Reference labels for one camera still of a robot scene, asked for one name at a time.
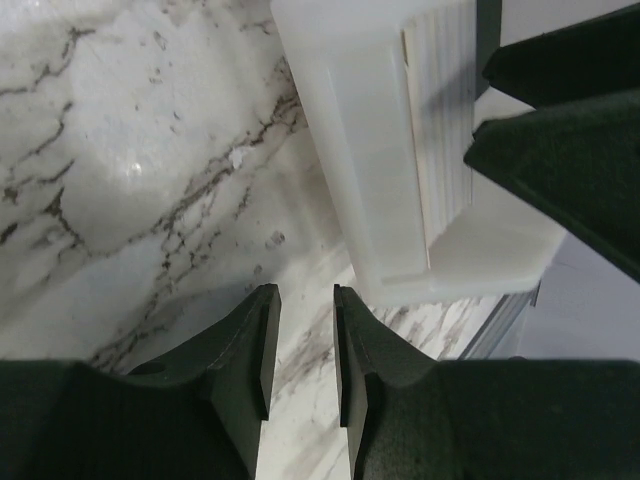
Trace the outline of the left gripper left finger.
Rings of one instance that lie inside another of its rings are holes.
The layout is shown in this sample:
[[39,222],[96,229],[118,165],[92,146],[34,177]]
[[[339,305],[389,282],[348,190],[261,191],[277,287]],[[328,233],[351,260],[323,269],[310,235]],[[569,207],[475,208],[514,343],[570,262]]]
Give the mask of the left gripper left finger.
[[126,375],[80,361],[1,365],[5,479],[251,479],[273,386],[281,299],[230,314]]

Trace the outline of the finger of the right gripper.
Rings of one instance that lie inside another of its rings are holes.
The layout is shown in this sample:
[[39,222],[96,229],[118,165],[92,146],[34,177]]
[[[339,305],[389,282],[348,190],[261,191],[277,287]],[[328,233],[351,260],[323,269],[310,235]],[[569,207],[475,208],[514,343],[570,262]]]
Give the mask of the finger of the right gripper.
[[639,278],[639,93],[488,120],[464,162]]
[[498,48],[483,78],[534,107],[639,88],[639,5]]

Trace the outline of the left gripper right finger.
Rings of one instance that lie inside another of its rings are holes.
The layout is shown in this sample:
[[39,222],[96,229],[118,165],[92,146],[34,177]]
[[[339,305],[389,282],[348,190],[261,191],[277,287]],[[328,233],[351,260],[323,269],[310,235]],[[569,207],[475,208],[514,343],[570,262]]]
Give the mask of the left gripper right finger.
[[635,479],[639,366],[434,360],[334,289],[340,424],[355,479]]

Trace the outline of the white plastic card tray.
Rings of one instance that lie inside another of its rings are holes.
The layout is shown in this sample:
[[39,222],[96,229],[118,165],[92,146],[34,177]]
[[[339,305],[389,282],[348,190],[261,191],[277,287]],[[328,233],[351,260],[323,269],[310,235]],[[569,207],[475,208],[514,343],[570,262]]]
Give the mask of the white plastic card tray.
[[[271,12],[356,274],[369,303],[526,292],[562,227],[470,169],[472,203],[427,266],[402,31],[442,1],[275,1]],[[477,70],[500,44],[503,5],[476,3],[474,129],[524,111]]]

